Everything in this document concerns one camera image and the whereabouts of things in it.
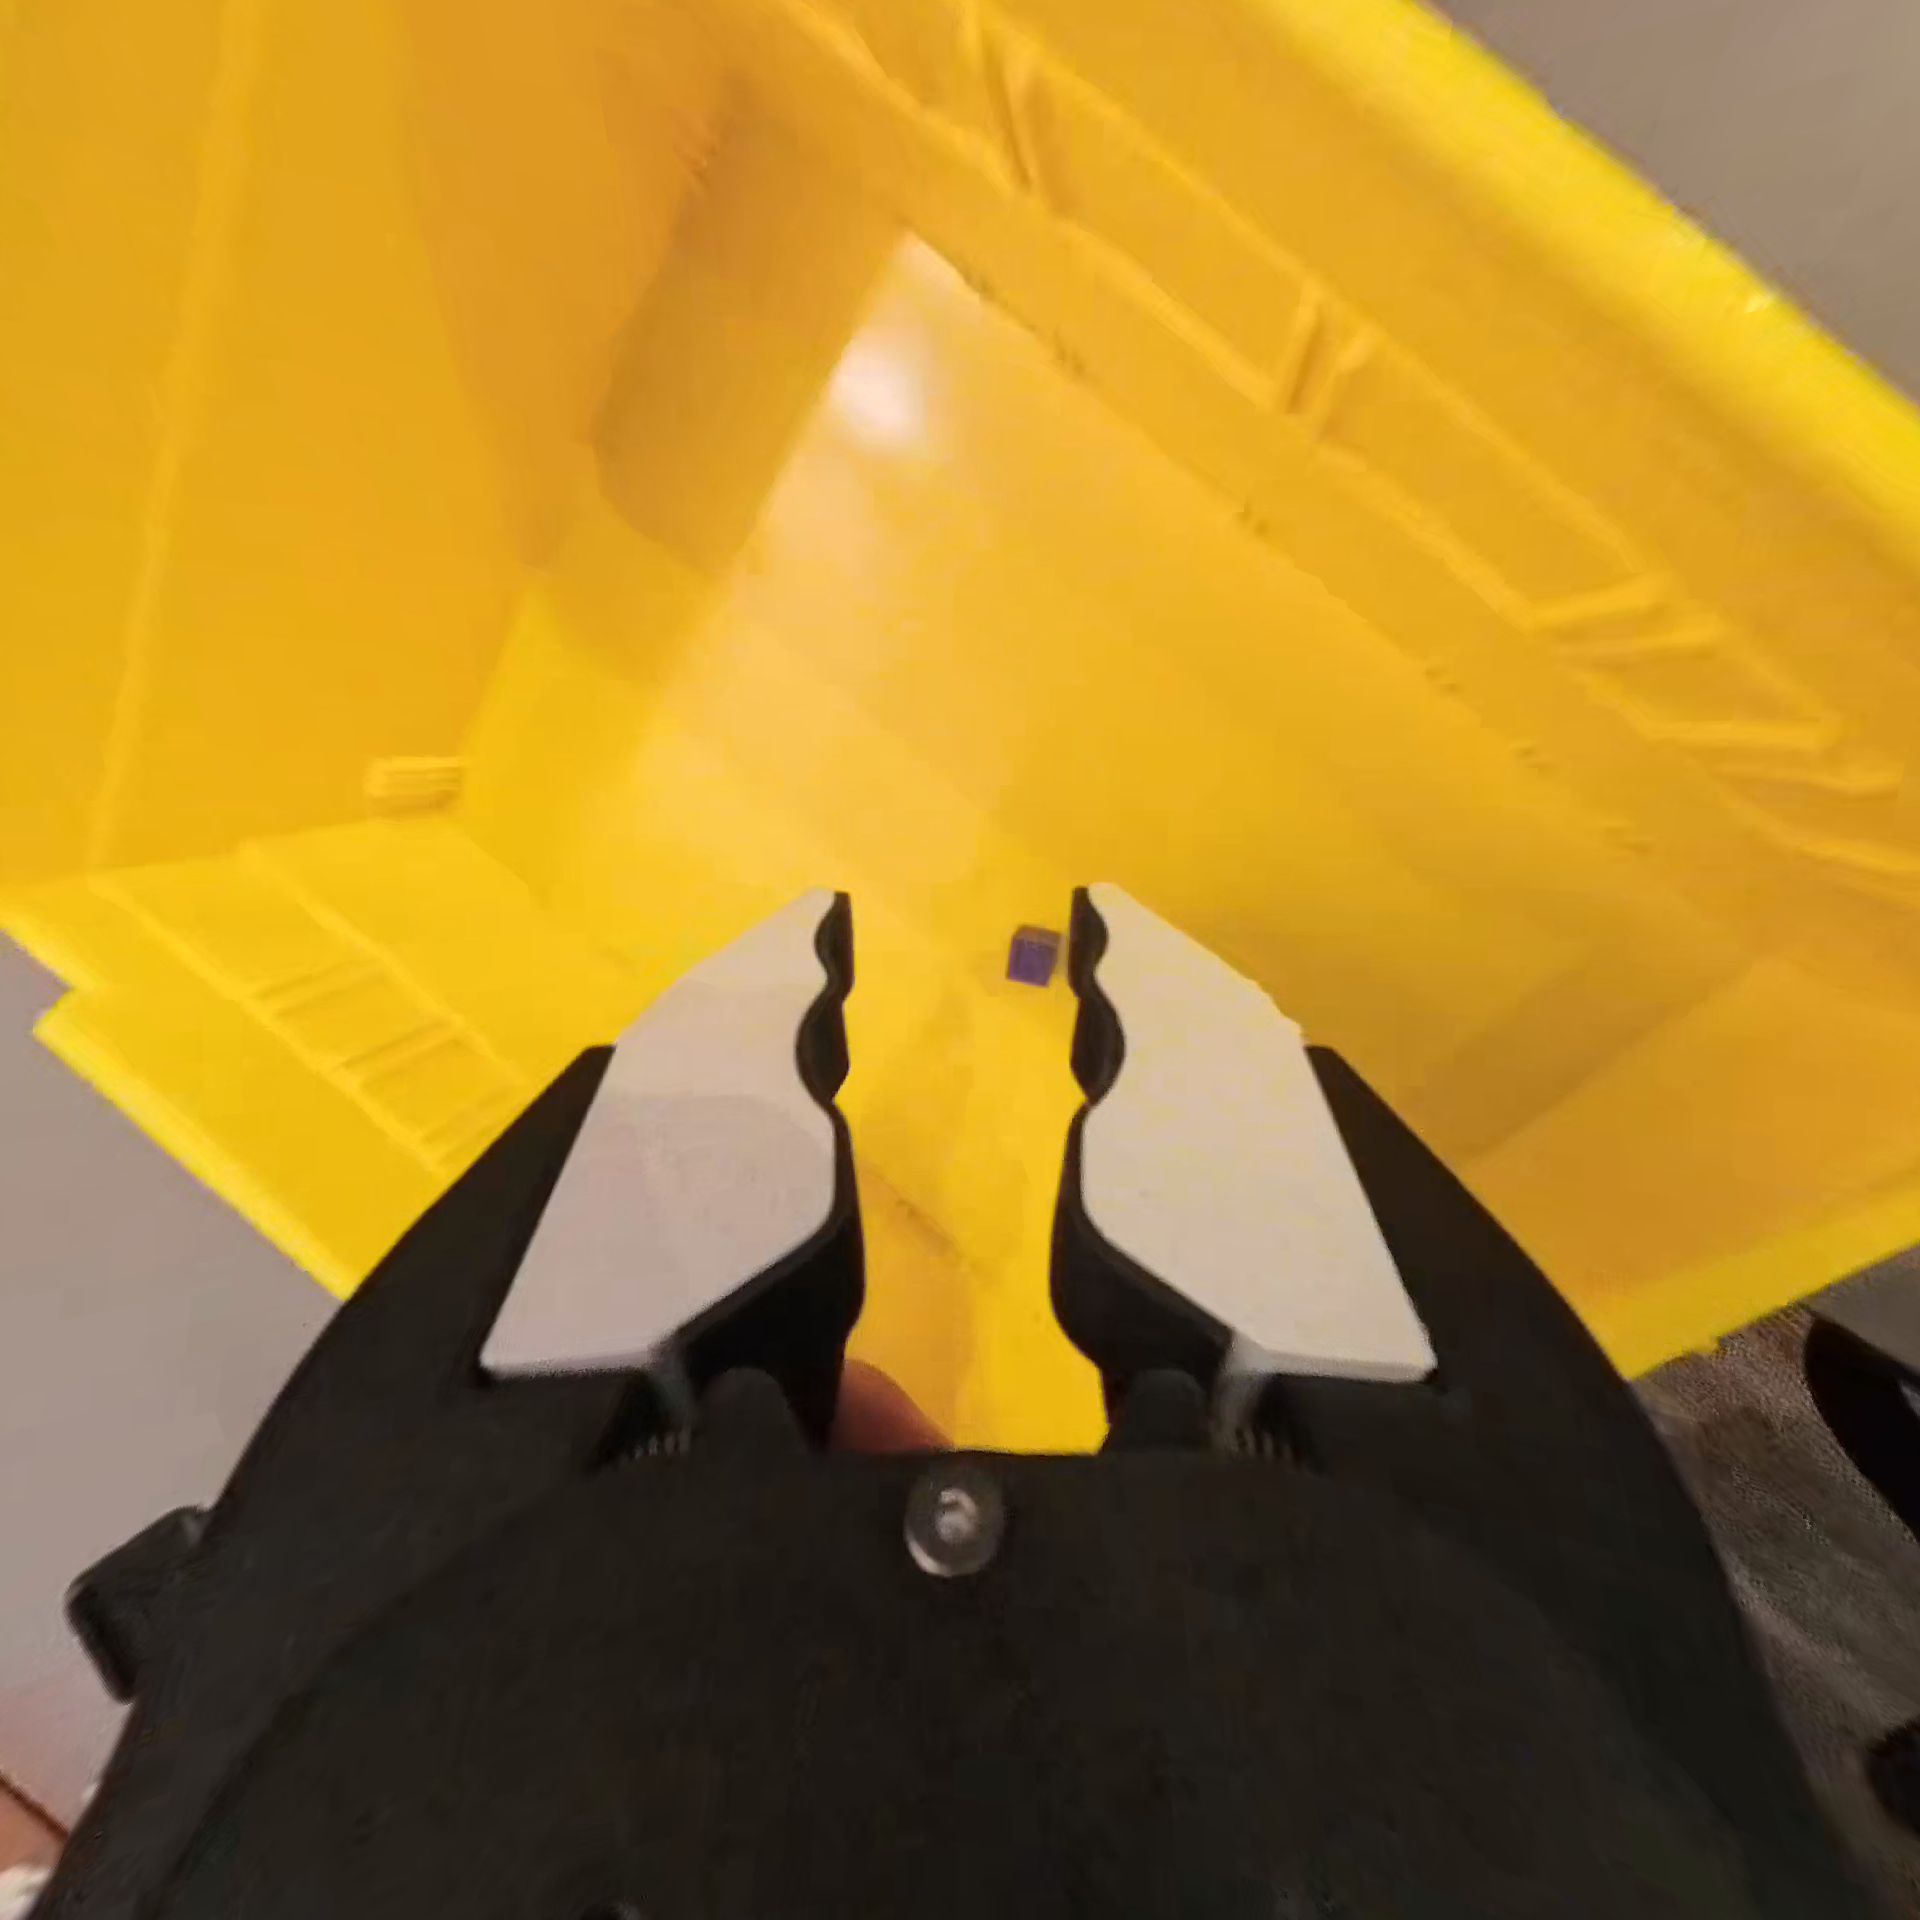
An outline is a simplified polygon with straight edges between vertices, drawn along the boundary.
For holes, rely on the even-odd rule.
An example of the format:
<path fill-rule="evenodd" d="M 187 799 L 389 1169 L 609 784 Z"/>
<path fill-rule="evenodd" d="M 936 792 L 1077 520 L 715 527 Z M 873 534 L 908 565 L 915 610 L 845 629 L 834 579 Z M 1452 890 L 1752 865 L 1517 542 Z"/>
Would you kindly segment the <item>black rounded object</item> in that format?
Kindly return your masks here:
<path fill-rule="evenodd" d="M 1918 1375 L 1881 1347 L 1813 1317 L 1802 1347 L 1808 1399 L 1835 1448 L 1918 1539 Z"/>

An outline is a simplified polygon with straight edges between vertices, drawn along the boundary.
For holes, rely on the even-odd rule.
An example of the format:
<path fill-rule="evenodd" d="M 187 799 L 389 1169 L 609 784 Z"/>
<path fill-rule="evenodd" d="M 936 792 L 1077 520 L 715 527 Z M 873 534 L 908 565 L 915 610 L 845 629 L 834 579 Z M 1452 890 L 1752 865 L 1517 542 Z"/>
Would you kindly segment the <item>yellow plastic bin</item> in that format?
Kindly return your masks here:
<path fill-rule="evenodd" d="M 5 934 L 347 1295 L 854 910 L 854 1338 L 1077 1449 L 1019 927 L 1630 1377 L 1916 1243 L 1916 413 L 1414 5 L 5 5 Z"/>

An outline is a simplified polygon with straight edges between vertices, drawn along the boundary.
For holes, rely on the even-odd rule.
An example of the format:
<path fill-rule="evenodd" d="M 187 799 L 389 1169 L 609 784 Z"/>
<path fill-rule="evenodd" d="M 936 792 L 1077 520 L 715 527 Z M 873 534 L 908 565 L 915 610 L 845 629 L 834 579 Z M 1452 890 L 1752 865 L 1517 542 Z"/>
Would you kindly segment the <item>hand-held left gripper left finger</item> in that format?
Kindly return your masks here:
<path fill-rule="evenodd" d="M 866 1262 L 849 1123 L 852 905 L 805 893 L 666 987 L 598 1066 L 480 1362 L 648 1375 L 692 1411 L 732 1373 L 829 1430 Z"/>

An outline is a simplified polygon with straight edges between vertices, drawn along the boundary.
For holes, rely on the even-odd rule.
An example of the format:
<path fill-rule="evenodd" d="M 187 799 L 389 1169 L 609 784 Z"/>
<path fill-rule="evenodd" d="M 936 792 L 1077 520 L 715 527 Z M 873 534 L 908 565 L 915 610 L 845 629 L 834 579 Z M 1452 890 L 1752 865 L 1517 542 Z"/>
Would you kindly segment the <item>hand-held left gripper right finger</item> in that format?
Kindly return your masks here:
<path fill-rule="evenodd" d="M 1052 1310 L 1110 1424 L 1184 1377 L 1217 1431 L 1274 1381 L 1425 1386 L 1427 1323 L 1269 991 L 1115 882 L 1073 896 L 1070 1120 Z"/>

